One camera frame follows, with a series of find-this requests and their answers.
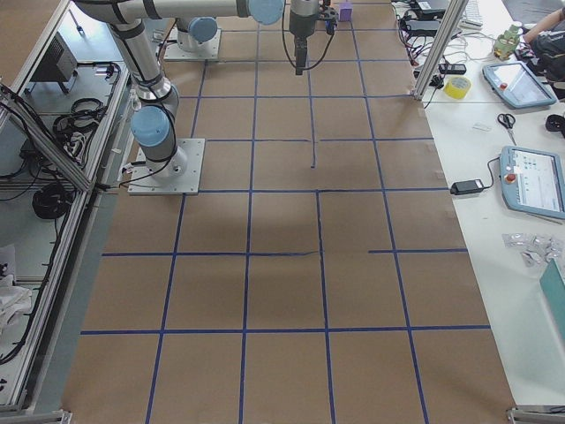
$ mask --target blue joint cap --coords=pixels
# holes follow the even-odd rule
[[[284,0],[247,0],[247,10],[260,24],[273,25],[283,15]]]
[[[159,146],[169,134],[170,122],[166,113],[156,106],[145,106],[132,118],[132,133],[145,148]]]
[[[208,42],[212,40],[215,33],[218,32],[218,24],[215,18],[208,16],[203,18],[194,18],[188,26],[188,32],[197,42]]]

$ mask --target robot end effector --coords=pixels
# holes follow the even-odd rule
[[[330,7],[330,0],[291,0],[290,33],[294,35],[296,75],[302,75],[308,56],[308,37],[314,34],[316,22],[326,23],[326,33],[333,36],[337,26],[337,12]]]

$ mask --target white tabletop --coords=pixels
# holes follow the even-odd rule
[[[508,27],[511,19],[501,0],[479,0],[479,7],[485,22],[482,33],[496,36]],[[506,129],[496,121],[499,113],[516,117],[518,146],[556,153],[565,165],[565,139],[545,129],[546,117],[563,114],[565,104],[511,110],[481,75],[484,64],[500,62],[490,57],[492,42],[470,37],[467,41],[470,56],[489,56],[465,62],[470,92],[458,101],[438,91],[426,108],[448,183],[481,178],[490,184],[486,163],[511,144]],[[452,63],[464,59],[463,54],[449,57]],[[424,104],[432,92],[427,90]],[[473,128],[475,124],[486,131]],[[454,197],[454,204],[508,383],[518,405],[565,405],[565,343],[539,286],[544,269],[527,268],[519,250],[505,247],[501,236],[536,233],[565,239],[565,223],[549,223],[506,208],[497,180],[498,163],[493,170],[493,188],[471,197]]]

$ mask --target keyboard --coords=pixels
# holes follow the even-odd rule
[[[460,27],[467,27],[473,29],[480,29],[483,27],[483,17],[480,16],[478,11],[478,0],[469,0],[465,10],[463,11],[463,16],[461,17]]]

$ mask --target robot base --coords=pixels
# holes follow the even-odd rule
[[[188,157],[185,172],[178,177],[164,181],[154,177],[135,181],[127,190],[130,195],[198,194],[205,141],[204,139],[178,139],[177,144],[178,148],[183,149]],[[145,155],[141,149],[139,149],[136,161],[145,161]],[[145,177],[149,173],[149,169],[145,166],[135,168],[132,179]]]
[[[200,45],[200,49],[195,51],[184,51],[178,44],[170,44],[165,49],[164,59],[170,62],[196,62],[200,60],[212,60],[217,62],[218,53],[220,52],[220,38],[222,36],[221,28],[209,42]],[[177,29],[173,28],[170,32],[170,40],[177,39]]]

